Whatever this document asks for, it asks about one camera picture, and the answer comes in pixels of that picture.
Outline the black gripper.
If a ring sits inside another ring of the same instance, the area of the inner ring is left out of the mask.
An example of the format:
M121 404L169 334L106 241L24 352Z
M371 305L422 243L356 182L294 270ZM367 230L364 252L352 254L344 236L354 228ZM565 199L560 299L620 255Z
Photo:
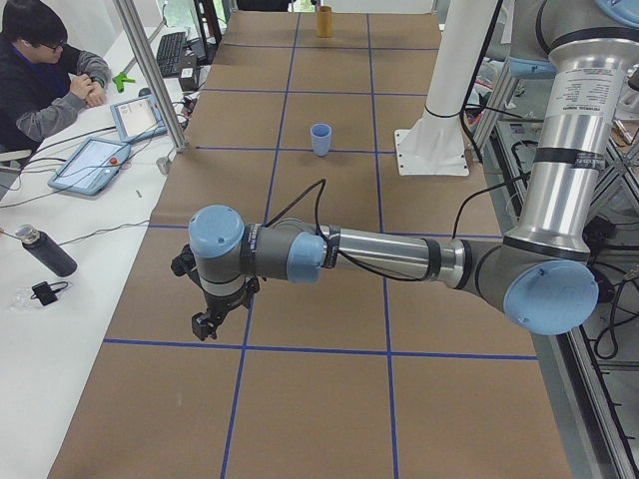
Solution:
M242 277L240 286L230 294L211 294L204 292L208 312L199 312L192 316L191 325L194 336L200 341L217 339L218 324L222 324L227 315L240 306L250 309L254 296L260 291L259 280Z

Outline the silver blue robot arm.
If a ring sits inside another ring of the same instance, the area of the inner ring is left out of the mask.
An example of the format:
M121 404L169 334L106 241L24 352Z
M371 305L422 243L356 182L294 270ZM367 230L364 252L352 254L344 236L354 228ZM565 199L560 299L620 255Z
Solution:
M247 224L229 207L208 206L191 218L182 251L207 304L192 319L194 335L215 337L230 311L251 306L262 279L312 283L340 260L396 281L443 282L535 334L583 324L599 295L583 230L624 80L638 62L638 5L519 1L510 62L548 66L554 79L521 214L501 241L402 239L286 214Z

